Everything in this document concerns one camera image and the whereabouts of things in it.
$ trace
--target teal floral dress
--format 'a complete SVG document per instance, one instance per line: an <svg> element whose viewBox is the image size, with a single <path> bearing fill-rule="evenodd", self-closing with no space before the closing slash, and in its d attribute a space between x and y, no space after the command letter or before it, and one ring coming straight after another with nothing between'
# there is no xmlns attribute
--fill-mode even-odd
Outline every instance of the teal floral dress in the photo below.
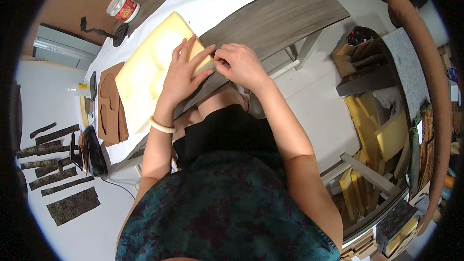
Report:
<svg viewBox="0 0 464 261"><path fill-rule="evenodd" d="M288 194L275 160L280 155L216 151L165 176L132 212L116 260L339 260Z"/></svg>

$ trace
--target bracelet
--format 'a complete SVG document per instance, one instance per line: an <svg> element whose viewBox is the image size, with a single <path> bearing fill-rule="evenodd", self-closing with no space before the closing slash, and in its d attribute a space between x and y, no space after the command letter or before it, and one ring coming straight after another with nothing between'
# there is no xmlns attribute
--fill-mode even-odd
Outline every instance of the bracelet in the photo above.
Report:
<svg viewBox="0 0 464 261"><path fill-rule="evenodd" d="M166 126L163 126L159 123L157 123L154 119L153 119L153 116L151 116L150 118L148 118L148 123L150 123L150 125L153 126L154 129L157 129L161 132L164 132L164 133L169 133L169 134L173 134L173 133L176 133L177 132L177 127L174 125L174 127L166 127Z"/></svg>

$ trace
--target yellow foam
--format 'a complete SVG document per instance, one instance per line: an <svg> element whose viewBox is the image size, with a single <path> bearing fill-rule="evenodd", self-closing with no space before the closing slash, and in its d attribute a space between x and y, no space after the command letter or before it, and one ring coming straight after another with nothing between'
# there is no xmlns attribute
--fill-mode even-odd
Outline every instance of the yellow foam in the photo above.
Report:
<svg viewBox="0 0 464 261"><path fill-rule="evenodd" d="M193 34L184 19L173 12L144 40L116 76L116 86L132 132L149 130L148 118L153 115L163 90L172 51ZM188 59L193 59L203 49L197 38ZM194 75L213 66L212 57L208 56L195 67Z"/></svg>

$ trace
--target wooden table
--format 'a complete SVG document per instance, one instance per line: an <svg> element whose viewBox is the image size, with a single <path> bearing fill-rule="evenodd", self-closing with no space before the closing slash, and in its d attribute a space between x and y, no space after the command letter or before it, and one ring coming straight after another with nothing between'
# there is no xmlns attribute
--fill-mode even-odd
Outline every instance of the wooden table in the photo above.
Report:
<svg viewBox="0 0 464 261"><path fill-rule="evenodd" d="M129 36L164 1L140 0L139 14L129 23ZM255 0L201 35L200 40L204 46L216 44L218 48L229 43L244 44L263 61L298 40L308 38L299 55L292 49L294 59L290 67L298 69L309 57L311 47L322 29L347 17L349 13L337 0ZM177 107L174 118L227 82L224 76L215 72Z"/></svg>

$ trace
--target white paper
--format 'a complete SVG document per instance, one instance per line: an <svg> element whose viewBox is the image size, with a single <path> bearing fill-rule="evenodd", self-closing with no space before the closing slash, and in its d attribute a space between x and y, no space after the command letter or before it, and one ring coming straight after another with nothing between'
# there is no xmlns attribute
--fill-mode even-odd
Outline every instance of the white paper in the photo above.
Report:
<svg viewBox="0 0 464 261"><path fill-rule="evenodd" d="M419 145L421 145L422 139L424 138L424 136L422 135L422 120L419 122L419 124L416 127L417 127L417 132L419 133Z"/></svg>
<svg viewBox="0 0 464 261"><path fill-rule="evenodd" d="M126 37L118 48L113 47L111 38L107 38L90 65L85 80L89 82L93 71L96 71L96 82L98 84L102 71L122 61L127 61L150 33L173 11L179 13L194 33L200 36L252 1L254 0L166 0L132 33L130 38ZM134 134L129 125L128 132L128 140L106 148L112 165L124 160L146 135L146 133Z"/></svg>

